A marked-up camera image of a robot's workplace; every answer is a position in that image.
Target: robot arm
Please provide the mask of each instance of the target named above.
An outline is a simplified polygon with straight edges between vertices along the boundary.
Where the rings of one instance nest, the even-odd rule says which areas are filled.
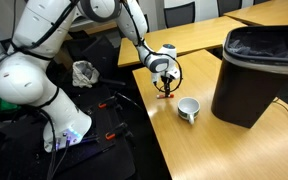
[[[54,151],[81,142],[91,118],[79,110],[64,91],[46,76],[46,67],[57,52],[80,11],[94,21],[115,19],[138,50],[140,61],[160,76],[177,79],[176,49],[164,45],[158,52],[144,40],[147,24],[136,0],[29,0],[12,38],[8,56],[0,60],[0,97],[7,102],[44,110],[52,119],[44,128],[44,148]]]

